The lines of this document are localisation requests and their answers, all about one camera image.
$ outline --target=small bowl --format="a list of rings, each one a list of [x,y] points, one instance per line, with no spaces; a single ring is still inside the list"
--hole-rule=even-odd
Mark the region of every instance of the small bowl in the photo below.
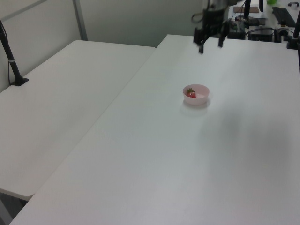
[[[187,96],[187,90],[192,88],[196,94],[196,98]],[[183,90],[184,100],[191,105],[202,105],[206,103],[210,90],[201,84],[191,84],[186,86]]]

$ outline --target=black cable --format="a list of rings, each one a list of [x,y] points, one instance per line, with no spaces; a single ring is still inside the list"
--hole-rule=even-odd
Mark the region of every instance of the black cable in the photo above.
[[[10,78],[9,78],[9,62],[8,62],[8,83],[9,85],[11,85]]]
[[[246,4],[246,1],[244,2],[244,4],[242,5],[241,7],[241,10],[240,10],[240,25],[241,25],[241,21],[242,21],[242,11],[243,11],[243,8],[244,8],[244,5]]]
[[[246,3],[246,1],[244,1],[244,4],[238,9],[238,11],[239,11],[239,10],[240,10],[241,12],[243,11],[242,8],[244,7],[245,3]]]
[[[254,30],[251,30],[251,31],[248,31],[247,33],[246,33],[246,35],[247,34],[250,34],[250,33],[252,33],[252,32],[255,32],[255,31],[259,31],[259,30],[275,30],[275,29],[273,29],[273,28],[258,28],[258,29],[254,29]]]
[[[198,20],[198,21],[194,20],[194,17],[197,16],[197,15],[202,15],[202,13],[195,13],[195,14],[193,14],[192,18],[191,18],[192,23],[200,23],[200,22],[202,22],[203,18],[201,18],[201,20]]]
[[[3,26],[2,23],[1,23],[1,27],[2,27],[2,29],[3,29],[3,31],[4,31],[5,37],[6,37],[6,39],[7,39],[7,38],[8,38],[8,35],[7,35],[6,30],[5,30],[5,28],[4,28],[4,26]]]

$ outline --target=electronic equipment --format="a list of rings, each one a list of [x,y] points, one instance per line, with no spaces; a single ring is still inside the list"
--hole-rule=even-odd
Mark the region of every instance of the electronic equipment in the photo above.
[[[296,23],[286,8],[272,7],[272,9],[274,16],[278,20],[278,24],[281,24],[281,22],[284,20],[288,27],[295,27]]]
[[[245,36],[244,23],[240,21],[230,21],[230,29],[227,38],[245,40]]]
[[[248,32],[248,40],[250,41],[273,41],[273,29],[271,27],[250,26]]]
[[[240,17],[240,21],[244,23],[244,26],[250,24],[259,24],[258,20],[255,22],[249,17],[251,0],[245,1],[245,11],[243,17]],[[227,8],[226,0],[208,0],[207,7],[203,10],[202,28],[195,28],[194,31],[194,43],[199,46],[199,52],[203,53],[203,46],[209,37],[215,36],[219,38],[218,46],[223,46],[225,37],[230,32],[230,20],[224,21],[224,12]],[[263,11],[263,0],[259,0],[259,9]]]

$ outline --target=white table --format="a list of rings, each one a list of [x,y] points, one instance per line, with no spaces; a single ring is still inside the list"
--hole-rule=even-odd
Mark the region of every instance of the white table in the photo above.
[[[29,200],[154,50],[75,41],[0,93],[0,192]]]
[[[300,224],[297,51],[192,40],[164,39],[11,225]]]

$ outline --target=black device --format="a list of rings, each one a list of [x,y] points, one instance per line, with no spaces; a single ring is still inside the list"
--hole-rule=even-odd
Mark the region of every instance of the black device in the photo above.
[[[248,40],[250,41],[273,41],[273,29],[271,27],[250,26]]]
[[[5,32],[5,29],[4,29],[4,26],[0,20],[0,39],[1,39],[1,43],[3,45],[3,48],[4,48],[4,51],[6,53],[6,56],[8,58],[8,62],[14,72],[14,75],[15,75],[15,81],[12,83],[12,85],[15,85],[15,86],[21,86],[23,85],[24,83],[26,83],[29,79],[27,78],[23,78],[21,75],[20,75],[20,72],[19,72],[19,69],[18,69],[18,66],[15,62],[15,59],[14,59],[14,56],[10,50],[10,47],[9,47],[9,44],[8,44],[8,37],[6,35],[6,32]]]
[[[240,15],[237,16],[235,18],[235,20],[236,21],[243,21],[245,26],[247,26],[247,27],[249,27],[249,26],[258,26],[258,25],[260,25],[259,20],[257,18],[249,16],[250,4],[251,4],[251,0],[246,0],[245,1],[244,15],[243,16],[240,16]],[[258,6],[259,6],[259,10],[261,12],[263,12],[263,0],[259,0]]]
[[[290,2],[290,3],[288,3],[287,5],[288,5],[288,6],[292,6],[292,4],[297,4],[297,7],[299,6],[299,3],[298,3],[298,2],[296,2],[296,1],[294,1],[294,2]]]
[[[227,37],[229,39],[245,40],[245,27],[241,21],[230,21],[230,29]]]
[[[288,27],[295,27],[296,23],[286,10],[286,8],[272,7],[274,16],[278,20],[278,24],[281,24],[282,21],[285,21]]]

